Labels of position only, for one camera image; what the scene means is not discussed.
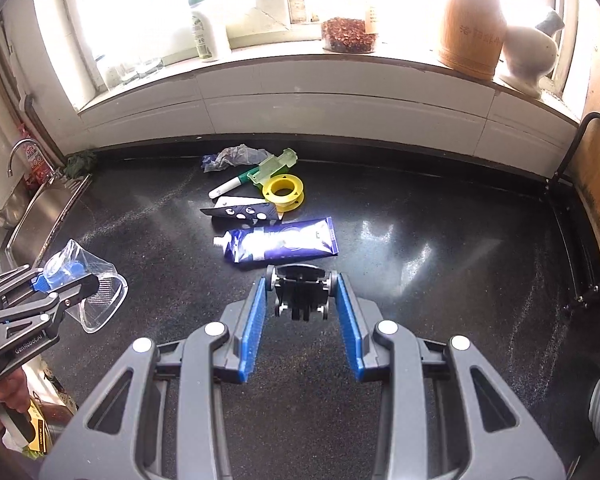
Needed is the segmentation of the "person's left hand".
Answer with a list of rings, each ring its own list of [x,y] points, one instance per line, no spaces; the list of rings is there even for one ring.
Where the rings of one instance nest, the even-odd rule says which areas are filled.
[[[30,393],[26,373],[21,367],[0,379],[0,403],[18,413],[27,413],[30,405]],[[0,419],[0,436],[4,434],[4,430]]]

